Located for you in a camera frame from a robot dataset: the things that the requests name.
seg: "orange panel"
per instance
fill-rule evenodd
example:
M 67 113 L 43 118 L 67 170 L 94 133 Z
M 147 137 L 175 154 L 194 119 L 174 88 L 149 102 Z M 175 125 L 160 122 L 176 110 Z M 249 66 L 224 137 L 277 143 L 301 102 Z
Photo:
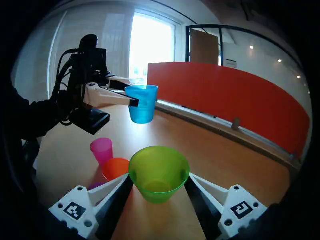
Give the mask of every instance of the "orange panel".
M 215 64 L 165 62 L 148 65 L 148 84 L 158 99 L 232 122 L 301 155 L 309 117 L 286 91 L 256 75 Z

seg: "white wall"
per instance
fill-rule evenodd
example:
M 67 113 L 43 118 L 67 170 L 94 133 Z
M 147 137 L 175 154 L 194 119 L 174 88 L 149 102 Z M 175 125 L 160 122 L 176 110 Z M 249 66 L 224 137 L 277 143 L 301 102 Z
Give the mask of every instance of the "white wall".
M 235 60 L 237 69 L 264 78 L 288 92 L 304 108 L 310 119 L 309 133 L 302 158 L 308 149 L 312 130 L 312 108 L 305 76 L 293 60 L 281 49 L 259 37 L 231 31 L 235 44 L 223 44 L 223 58 Z

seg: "purple cup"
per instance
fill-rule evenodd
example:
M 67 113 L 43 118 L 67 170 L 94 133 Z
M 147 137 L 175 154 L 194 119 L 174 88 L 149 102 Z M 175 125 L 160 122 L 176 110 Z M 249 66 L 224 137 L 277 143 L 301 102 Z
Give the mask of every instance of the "purple cup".
M 100 166 L 113 158 L 112 141 L 109 138 L 97 138 L 90 144 L 90 150 Z

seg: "black metal frame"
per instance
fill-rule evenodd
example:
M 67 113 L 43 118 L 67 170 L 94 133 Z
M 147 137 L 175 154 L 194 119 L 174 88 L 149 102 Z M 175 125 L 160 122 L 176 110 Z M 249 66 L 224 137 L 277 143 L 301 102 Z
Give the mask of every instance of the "black metal frame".
M 252 35 L 255 35 L 257 37 L 260 37 L 272 44 L 274 44 L 275 46 L 277 46 L 278 48 L 280 48 L 282 51 L 284 51 L 286 54 L 288 54 L 288 56 L 290 56 L 290 58 L 292 58 L 292 60 L 297 64 L 297 66 L 303 70 L 301 64 L 299 63 L 298 60 L 296 60 L 296 58 L 294 58 L 294 56 L 288 52 L 284 47 L 282 47 L 280 44 L 278 44 L 277 42 L 275 42 L 274 40 L 249 29 L 245 29 L 245 28 L 241 28 L 241 27 L 236 27 L 236 26 L 230 26 L 230 25 L 221 25 L 221 24 L 197 24 L 197 25 L 188 25 L 186 26 L 186 57 L 185 57 L 185 61 L 189 62 L 189 35 L 190 35 L 190 29 L 194 29 L 194 28 L 217 28 L 219 30 L 219 36 L 220 36 L 220 55 L 221 55 L 221 65 L 223 66 L 223 37 L 222 37 L 222 29 L 231 29 L 231 30 L 236 30 L 236 31 L 240 31 L 240 32 L 245 32 L 245 33 L 249 33 Z

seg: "window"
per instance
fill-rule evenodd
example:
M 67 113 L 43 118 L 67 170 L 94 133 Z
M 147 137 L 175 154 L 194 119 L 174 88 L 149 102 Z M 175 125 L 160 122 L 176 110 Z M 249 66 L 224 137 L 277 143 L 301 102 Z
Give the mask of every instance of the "window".
M 175 26 L 145 14 L 135 13 L 132 22 L 129 78 L 147 84 L 148 63 L 174 61 Z

